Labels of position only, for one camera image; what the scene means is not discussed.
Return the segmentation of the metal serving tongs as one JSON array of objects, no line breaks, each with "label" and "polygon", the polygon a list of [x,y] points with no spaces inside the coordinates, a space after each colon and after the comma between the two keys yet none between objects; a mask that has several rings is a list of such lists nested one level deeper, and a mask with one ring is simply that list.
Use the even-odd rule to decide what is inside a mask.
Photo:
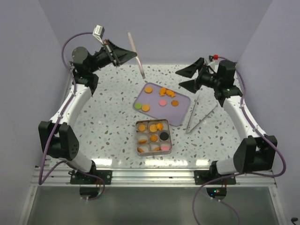
[{"label": "metal serving tongs", "polygon": [[191,134],[206,120],[206,118],[218,107],[215,100],[207,100],[204,96],[198,95],[194,100],[185,134]]}]

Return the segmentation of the black sandwich cookie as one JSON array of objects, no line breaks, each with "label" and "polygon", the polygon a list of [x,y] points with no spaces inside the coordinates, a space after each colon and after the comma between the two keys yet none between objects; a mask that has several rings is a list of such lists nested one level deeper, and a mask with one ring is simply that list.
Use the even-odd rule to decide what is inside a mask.
[{"label": "black sandwich cookie", "polygon": [[162,132],[159,137],[162,141],[167,141],[169,139],[169,134],[167,132]]}]

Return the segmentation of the square cookie tin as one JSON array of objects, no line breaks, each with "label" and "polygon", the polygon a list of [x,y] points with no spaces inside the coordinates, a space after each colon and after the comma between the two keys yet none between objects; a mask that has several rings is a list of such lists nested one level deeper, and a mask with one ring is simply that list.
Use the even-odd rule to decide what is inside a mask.
[{"label": "square cookie tin", "polygon": [[141,120],[135,123],[136,153],[140,157],[167,155],[172,152],[167,119]]}]

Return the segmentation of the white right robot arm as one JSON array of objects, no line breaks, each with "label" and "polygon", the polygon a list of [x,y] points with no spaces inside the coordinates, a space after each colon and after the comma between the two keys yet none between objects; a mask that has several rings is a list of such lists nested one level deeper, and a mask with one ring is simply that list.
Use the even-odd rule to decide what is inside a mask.
[{"label": "white right robot arm", "polygon": [[188,78],[179,86],[196,93],[202,86],[214,90],[215,99],[228,113],[240,136],[241,143],[232,158],[211,163],[209,179],[214,184],[221,183],[226,175],[235,173],[255,173],[270,170],[273,166],[277,145],[275,136],[267,135],[249,112],[243,102],[244,95],[234,84],[236,64],[222,59],[217,71],[199,58],[190,66],[176,71],[177,75]]}]

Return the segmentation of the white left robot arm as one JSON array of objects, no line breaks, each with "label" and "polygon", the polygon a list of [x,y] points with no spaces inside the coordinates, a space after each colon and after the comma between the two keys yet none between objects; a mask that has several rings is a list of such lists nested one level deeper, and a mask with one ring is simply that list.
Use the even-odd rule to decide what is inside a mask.
[{"label": "white left robot arm", "polygon": [[81,46],[73,50],[73,87],[59,110],[38,126],[43,158],[51,156],[60,159],[73,169],[81,171],[81,179],[87,184],[94,183],[98,173],[93,160],[80,151],[79,141],[72,127],[97,88],[99,77],[95,72],[110,64],[121,66],[137,56],[136,52],[118,47],[109,39],[101,41],[101,44],[101,49],[94,54]]}]

